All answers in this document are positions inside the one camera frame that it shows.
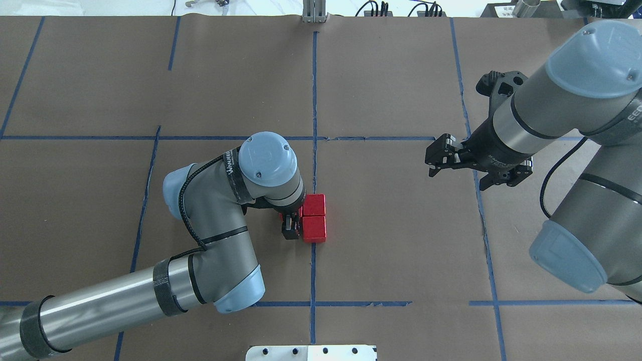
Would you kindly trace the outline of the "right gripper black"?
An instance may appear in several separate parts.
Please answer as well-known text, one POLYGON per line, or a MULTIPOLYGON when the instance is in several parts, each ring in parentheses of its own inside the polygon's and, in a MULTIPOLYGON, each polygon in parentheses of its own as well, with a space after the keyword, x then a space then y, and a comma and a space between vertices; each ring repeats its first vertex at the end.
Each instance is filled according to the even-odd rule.
POLYGON ((514 120, 511 97, 527 80, 519 71, 490 71, 483 75, 475 90, 488 97, 488 118, 468 138, 458 142, 450 133, 436 138, 425 151, 425 163, 429 166, 427 175, 434 177, 443 169, 462 169, 472 166, 486 176, 479 179, 479 189, 485 191, 493 186, 505 184, 516 187, 533 173, 532 154, 520 153, 500 139, 496 125, 505 117, 514 120))

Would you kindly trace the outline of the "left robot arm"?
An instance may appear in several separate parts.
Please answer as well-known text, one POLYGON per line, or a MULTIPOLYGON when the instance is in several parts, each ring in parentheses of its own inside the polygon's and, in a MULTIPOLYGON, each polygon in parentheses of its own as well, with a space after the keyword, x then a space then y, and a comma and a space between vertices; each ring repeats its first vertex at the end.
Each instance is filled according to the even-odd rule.
POLYGON ((165 161, 154 136, 10 136, 2 140, 2 281, 88 288, 72 332, 92 341, 162 318, 153 256, 173 242, 174 219, 146 218, 165 161))

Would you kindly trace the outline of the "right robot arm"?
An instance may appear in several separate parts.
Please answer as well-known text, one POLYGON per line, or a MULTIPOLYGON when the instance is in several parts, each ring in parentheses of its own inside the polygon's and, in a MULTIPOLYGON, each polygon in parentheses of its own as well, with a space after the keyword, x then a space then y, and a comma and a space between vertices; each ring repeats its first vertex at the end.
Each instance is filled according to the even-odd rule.
POLYGON ((429 176, 470 168, 484 174, 480 191, 516 187, 540 151, 578 133, 543 178, 530 258, 579 292, 608 286, 640 304, 640 30, 587 23, 532 75, 491 71, 475 89, 486 120, 427 146, 429 176))

